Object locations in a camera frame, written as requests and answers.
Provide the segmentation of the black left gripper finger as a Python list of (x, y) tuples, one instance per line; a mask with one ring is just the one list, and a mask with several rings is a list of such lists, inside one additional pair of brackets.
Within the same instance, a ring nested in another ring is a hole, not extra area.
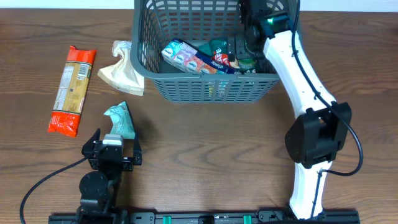
[(95, 133), (92, 135), (92, 137), (89, 138), (88, 146), (94, 146), (95, 142), (100, 139), (100, 134), (101, 134), (101, 130), (100, 130), (100, 128), (98, 128), (95, 131)]
[(126, 133), (125, 133), (125, 141), (127, 145), (132, 149), (132, 155), (135, 159), (142, 159), (142, 149), (139, 142), (139, 134), (134, 128), (134, 120), (131, 115), (131, 111), (129, 109), (128, 104), (126, 104)]

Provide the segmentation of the green lid spice jar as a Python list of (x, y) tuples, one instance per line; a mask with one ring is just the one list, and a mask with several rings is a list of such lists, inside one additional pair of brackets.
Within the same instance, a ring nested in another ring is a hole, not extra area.
[(257, 61), (253, 58), (239, 59), (238, 71), (241, 73), (255, 73)]

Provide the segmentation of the green Nescafe coffee bag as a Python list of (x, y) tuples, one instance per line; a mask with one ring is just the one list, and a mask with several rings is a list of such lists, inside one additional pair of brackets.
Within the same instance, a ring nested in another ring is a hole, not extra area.
[(228, 38), (220, 37), (211, 39), (205, 44), (201, 44), (198, 49), (204, 54), (209, 55), (217, 63), (227, 65), (232, 68), (239, 68), (238, 61), (231, 62), (228, 58)]

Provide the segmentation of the tissue pocket pack bundle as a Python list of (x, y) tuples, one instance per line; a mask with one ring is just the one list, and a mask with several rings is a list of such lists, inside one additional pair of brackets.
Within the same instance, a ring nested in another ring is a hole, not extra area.
[(184, 72), (194, 74), (235, 74), (235, 68), (223, 65), (181, 39), (172, 39), (161, 51), (164, 60)]

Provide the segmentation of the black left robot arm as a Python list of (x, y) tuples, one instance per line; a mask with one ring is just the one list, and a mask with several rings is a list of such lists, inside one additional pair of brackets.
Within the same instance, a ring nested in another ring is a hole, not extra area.
[(91, 172), (79, 183), (80, 207), (77, 223), (129, 223), (127, 210), (116, 207), (122, 173), (133, 171), (142, 164), (139, 135), (135, 132), (130, 109), (125, 101), (110, 107), (105, 113), (113, 127), (100, 139), (97, 129), (83, 145), (81, 153), (89, 162)]

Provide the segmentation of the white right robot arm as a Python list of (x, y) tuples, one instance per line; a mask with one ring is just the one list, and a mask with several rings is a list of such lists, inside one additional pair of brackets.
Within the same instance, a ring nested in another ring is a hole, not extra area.
[(351, 108), (337, 103), (323, 86), (303, 50), (298, 3), (239, 1), (244, 34), (234, 44), (235, 58), (264, 60), (278, 74), (291, 101), (295, 122), (285, 146), (295, 163), (289, 206), (299, 220), (322, 211), (326, 172), (345, 143)]

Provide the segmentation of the teal crumpled snack packet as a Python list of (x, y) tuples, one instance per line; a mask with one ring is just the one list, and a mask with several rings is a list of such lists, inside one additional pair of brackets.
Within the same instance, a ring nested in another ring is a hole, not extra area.
[(125, 101), (110, 107), (104, 112), (104, 115), (109, 116), (112, 121), (111, 134), (121, 135), (124, 139), (136, 137), (130, 111)]

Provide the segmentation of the red orange spaghetti packet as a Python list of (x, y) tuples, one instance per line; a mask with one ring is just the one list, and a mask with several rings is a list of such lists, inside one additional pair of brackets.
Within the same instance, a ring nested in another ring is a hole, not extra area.
[(70, 46), (48, 132), (70, 137), (77, 135), (96, 53), (96, 50), (79, 50)]

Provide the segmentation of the beige crumpled pouch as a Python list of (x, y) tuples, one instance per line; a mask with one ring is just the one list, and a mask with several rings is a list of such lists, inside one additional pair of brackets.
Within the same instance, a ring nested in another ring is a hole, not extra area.
[(144, 94), (145, 78), (137, 73), (132, 66), (130, 59), (131, 46), (131, 41), (115, 40), (113, 42), (112, 55), (120, 59), (113, 65), (99, 69), (98, 76), (119, 91), (142, 96)]

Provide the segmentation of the grey plastic basket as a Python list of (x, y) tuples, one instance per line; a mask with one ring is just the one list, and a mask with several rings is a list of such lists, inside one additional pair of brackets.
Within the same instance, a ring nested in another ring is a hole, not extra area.
[(279, 80), (267, 63), (244, 75), (196, 75), (167, 63), (162, 49), (174, 37), (198, 47), (243, 31), (238, 0), (135, 0), (131, 63), (159, 93), (177, 103), (254, 102)]

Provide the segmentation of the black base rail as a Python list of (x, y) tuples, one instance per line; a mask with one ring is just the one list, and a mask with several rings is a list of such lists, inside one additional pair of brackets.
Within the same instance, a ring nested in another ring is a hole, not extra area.
[(336, 223), (360, 224), (357, 211), (324, 211), (311, 219), (298, 219), (285, 210), (258, 210), (233, 213), (154, 213), (122, 211), (100, 215), (80, 211), (76, 214), (54, 213), (49, 224), (263, 224), (263, 223)]

